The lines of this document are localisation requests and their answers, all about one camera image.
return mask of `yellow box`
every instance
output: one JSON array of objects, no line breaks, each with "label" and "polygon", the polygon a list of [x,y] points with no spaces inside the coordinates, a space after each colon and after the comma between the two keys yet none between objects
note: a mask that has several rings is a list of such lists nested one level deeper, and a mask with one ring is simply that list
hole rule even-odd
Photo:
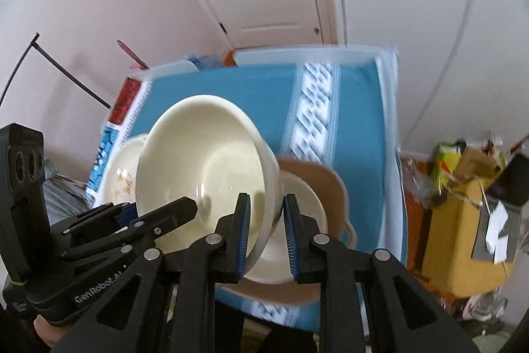
[{"label": "yellow box", "polygon": [[[477,180],[454,191],[481,200]],[[459,298],[494,290],[512,274],[514,263],[505,263],[504,266],[472,259],[479,210],[470,202],[451,194],[448,196],[443,205],[432,210],[421,273],[439,290],[449,291]]]}]

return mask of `white ceramic bowl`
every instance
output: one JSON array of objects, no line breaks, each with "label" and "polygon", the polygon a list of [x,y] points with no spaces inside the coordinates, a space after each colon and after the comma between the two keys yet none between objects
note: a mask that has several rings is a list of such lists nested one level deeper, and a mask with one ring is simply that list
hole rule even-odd
[{"label": "white ceramic bowl", "polygon": [[[327,226],[328,235],[334,238],[339,238],[345,230],[348,236],[348,247],[355,249],[356,232],[349,221],[348,194],[340,176],[332,169],[319,163],[287,157],[278,157],[277,161],[279,163],[279,168],[281,168],[281,174],[283,174],[284,171],[294,174],[303,182],[306,182],[310,189],[316,193],[318,200],[323,205],[326,215],[325,225],[319,225],[319,220],[315,217],[320,229]],[[296,194],[298,204],[300,204],[300,210],[303,212],[305,205],[302,207],[299,196],[303,196],[304,193],[300,193],[299,190],[293,189],[288,182],[284,182],[283,187],[285,188],[285,193],[292,191]],[[272,237],[278,235],[280,226],[280,224],[277,226]],[[266,258],[266,249],[261,255],[262,260],[264,260],[263,258]],[[260,262],[258,261],[252,268],[252,271],[253,269],[258,269],[259,266]],[[250,272],[248,272],[238,284],[224,284],[222,288],[235,295],[257,300],[264,304],[300,306],[313,304],[320,299],[319,283],[298,284],[290,282],[275,284],[272,287],[270,284],[256,283],[250,280],[248,278],[252,276]]]},{"label": "white ceramic bowl", "polygon": [[198,213],[157,239],[157,246],[169,253],[212,233],[219,218],[233,213],[239,193],[248,193],[251,201],[248,271],[281,211],[276,158],[248,116],[223,98],[192,96],[164,112],[147,136],[138,163],[138,214],[182,196],[197,202]]},{"label": "white ceramic bowl", "polygon": [[[289,193],[296,195],[301,214],[312,217],[316,220],[319,231],[327,233],[327,216],[314,190],[300,177],[287,171],[280,172],[280,179],[285,195]],[[283,284],[294,281],[290,273],[283,215],[263,254],[244,278],[261,284]]]},{"label": "white ceramic bowl", "polygon": [[109,161],[100,187],[104,204],[136,201],[136,169],[146,138],[143,134],[129,139]]}]

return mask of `blue tablecloth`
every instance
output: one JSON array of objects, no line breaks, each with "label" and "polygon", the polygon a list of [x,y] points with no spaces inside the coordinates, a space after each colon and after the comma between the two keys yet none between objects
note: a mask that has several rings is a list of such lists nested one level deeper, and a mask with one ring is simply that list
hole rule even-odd
[{"label": "blue tablecloth", "polygon": [[[121,131],[121,142],[148,133],[174,103],[201,94],[217,95],[238,105],[273,152],[332,167],[348,191],[350,220],[358,234],[357,249],[372,252],[380,245],[388,230],[387,214],[383,221],[387,152],[379,71],[374,60],[356,67],[293,64],[161,77],[145,88],[135,114]],[[393,216],[405,218],[405,214]],[[405,232],[398,235],[404,244]],[[404,260],[405,255],[403,246],[397,257]],[[216,297],[281,325],[311,331],[319,328],[319,304],[266,305],[221,289]]]}]

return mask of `metal screw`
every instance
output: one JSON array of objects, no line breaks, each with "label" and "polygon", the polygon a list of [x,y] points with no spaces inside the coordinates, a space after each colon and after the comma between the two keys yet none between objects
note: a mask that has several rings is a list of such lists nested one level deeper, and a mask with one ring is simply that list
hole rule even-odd
[{"label": "metal screw", "polygon": [[314,235],[314,242],[319,245],[325,245],[329,242],[329,237],[324,233]]},{"label": "metal screw", "polygon": [[143,257],[147,260],[156,260],[160,257],[160,250],[158,249],[149,249],[143,254]]},{"label": "metal screw", "polygon": [[391,254],[389,251],[385,250],[385,249],[378,249],[376,252],[375,252],[375,257],[378,259],[378,260],[381,260],[382,262],[385,262],[386,260],[389,260],[389,258],[391,257]]},{"label": "metal screw", "polygon": [[218,233],[210,233],[207,237],[206,237],[206,242],[208,244],[211,244],[211,245],[214,245],[214,244],[218,244],[222,241],[222,237],[218,234]]}]

